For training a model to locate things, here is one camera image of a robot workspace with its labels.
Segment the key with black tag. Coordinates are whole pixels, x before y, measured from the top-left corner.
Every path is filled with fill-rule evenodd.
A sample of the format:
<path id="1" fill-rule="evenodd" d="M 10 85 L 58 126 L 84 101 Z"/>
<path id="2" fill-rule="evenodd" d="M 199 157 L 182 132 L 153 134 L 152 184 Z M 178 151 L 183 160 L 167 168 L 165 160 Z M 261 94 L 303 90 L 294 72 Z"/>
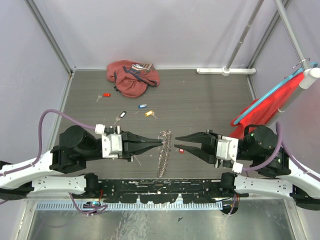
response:
<path id="1" fill-rule="evenodd" d="M 114 125 L 116 125 L 126 114 L 127 112 L 123 111 L 120 115 L 118 115 L 115 119 Z"/>

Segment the white rack base bar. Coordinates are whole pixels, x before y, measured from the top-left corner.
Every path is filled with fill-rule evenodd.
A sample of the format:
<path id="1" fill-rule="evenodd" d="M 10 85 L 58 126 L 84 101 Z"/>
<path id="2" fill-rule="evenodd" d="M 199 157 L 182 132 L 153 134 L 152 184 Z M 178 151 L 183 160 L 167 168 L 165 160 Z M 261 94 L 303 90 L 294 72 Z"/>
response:
<path id="1" fill-rule="evenodd" d="M 197 68 L 196 72 L 203 75 L 253 75 L 256 73 L 255 68 Z"/>

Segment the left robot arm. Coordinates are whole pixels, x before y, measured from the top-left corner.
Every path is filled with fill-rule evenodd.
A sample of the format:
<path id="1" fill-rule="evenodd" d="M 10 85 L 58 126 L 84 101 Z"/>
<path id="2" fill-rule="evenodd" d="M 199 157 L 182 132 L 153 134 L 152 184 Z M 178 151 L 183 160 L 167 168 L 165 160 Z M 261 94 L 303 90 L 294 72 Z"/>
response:
<path id="1" fill-rule="evenodd" d="M 22 200 L 43 193 L 70 193 L 95 198 L 101 191 L 94 173 L 68 177 L 67 174 L 86 169 L 87 162 L 102 159 L 133 161 L 162 145 L 161 139 L 123 131 L 119 126 L 97 124 L 94 137 L 79 125 L 69 127 L 59 135 L 58 145 L 36 158 L 21 163 L 0 163 L 0 198 Z"/>

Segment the grey rack pole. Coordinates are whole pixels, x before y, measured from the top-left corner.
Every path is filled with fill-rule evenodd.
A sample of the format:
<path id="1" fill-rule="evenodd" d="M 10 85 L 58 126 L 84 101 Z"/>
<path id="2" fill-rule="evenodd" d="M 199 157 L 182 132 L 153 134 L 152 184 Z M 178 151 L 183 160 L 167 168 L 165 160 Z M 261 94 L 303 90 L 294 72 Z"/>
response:
<path id="1" fill-rule="evenodd" d="M 236 56 L 237 56 L 242 44 L 244 43 L 244 40 L 245 40 L 245 38 L 246 38 L 246 36 L 247 36 L 247 34 L 248 34 L 248 32 L 249 32 L 249 30 L 250 30 L 250 28 L 251 28 L 251 26 L 252 26 L 252 24 L 253 24 L 253 22 L 254 22 L 254 20 L 255 20 L 255 18 L 256 18 L 256 16 L 257 16 L 257 14 L 258 14 L 258 12 L 259 12 L 259 10 L 260 10 L 260 8 L 261 8 L 263 3 L 264 3 L 264 0 L 259 0 L 257 2 L 256 6 L 254 7 L 254 10 L 253 10 L 253 12 L 252 12 L 247 24 L 246 24 L 241 36 L 240 36 L 240 38 L 239 38 L 239 40 L 238 40 L 238 42 L 237 42 L 237 44 L 236 44 L 231 56 L 230 56 L 230 58 L 229 58 L 226 66 L 225 66 L 226 69 L 230 69 L 231 68 L 231 65 L 232 65 L 233 61 L 235 60 L 235 58 L 236 58 Z"/>

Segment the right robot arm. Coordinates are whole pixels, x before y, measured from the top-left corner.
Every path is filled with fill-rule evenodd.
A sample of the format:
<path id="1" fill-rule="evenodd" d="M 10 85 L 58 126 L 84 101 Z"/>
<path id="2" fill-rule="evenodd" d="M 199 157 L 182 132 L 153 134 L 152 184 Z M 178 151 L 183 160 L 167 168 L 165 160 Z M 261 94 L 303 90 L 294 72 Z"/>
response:
<path id="1" fill-rule="evenodd" d="M 274 196 L 292 200 L 299 208 L 320 209 L 320 175 L 301 164 L 283 143 L 282 130 L 273 132 L 265 125 L 245 127 L 242 139 L 214 133 L 212 130 L 177 137 L 176 144 L 204 162 L 231 169 L 222 173 L 214 198 Z"/>

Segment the red crumpled shirt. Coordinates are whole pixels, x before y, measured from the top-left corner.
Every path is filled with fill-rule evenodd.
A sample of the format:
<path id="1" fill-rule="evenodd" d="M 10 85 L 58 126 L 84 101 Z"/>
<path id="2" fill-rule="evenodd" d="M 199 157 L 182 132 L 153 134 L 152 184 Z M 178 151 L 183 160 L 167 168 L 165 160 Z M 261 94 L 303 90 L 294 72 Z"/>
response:
<path id="1" fill-rule="evenodd" d="M 160 76 L 153 64 L 130 60 L 108 64 L 106 79 L 114 83 L 115 90 L 127 98 L 138 98 L 148 87 L 160 85 Z"/>

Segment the key with blue tag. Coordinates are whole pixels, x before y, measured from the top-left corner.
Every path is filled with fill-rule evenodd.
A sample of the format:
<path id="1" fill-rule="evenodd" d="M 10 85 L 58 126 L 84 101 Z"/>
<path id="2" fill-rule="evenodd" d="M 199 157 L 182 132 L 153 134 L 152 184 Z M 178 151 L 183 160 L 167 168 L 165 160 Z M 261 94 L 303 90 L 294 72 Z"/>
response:
<path id="1" fill-rule="evenodd" d="M 140 105 L 138 105 L 138 108 L 139 109 L 144 109 L 144 108 L 146 108 L 148 105 L 147 104 L 140 104 Z"/>

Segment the key with yellow tag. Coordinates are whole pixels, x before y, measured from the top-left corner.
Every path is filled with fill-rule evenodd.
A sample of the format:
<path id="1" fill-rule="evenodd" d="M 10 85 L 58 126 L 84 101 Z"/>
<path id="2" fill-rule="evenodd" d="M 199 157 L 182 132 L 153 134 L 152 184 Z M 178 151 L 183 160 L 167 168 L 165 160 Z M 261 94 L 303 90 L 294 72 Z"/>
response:
<path id="1" fill-rule="evenodd" d="M 146 117 L 154 117 L 155 119 L 157 118 L 155 116 L 155 112 L 153 110 L 149 110 L 144 114 Z"/>

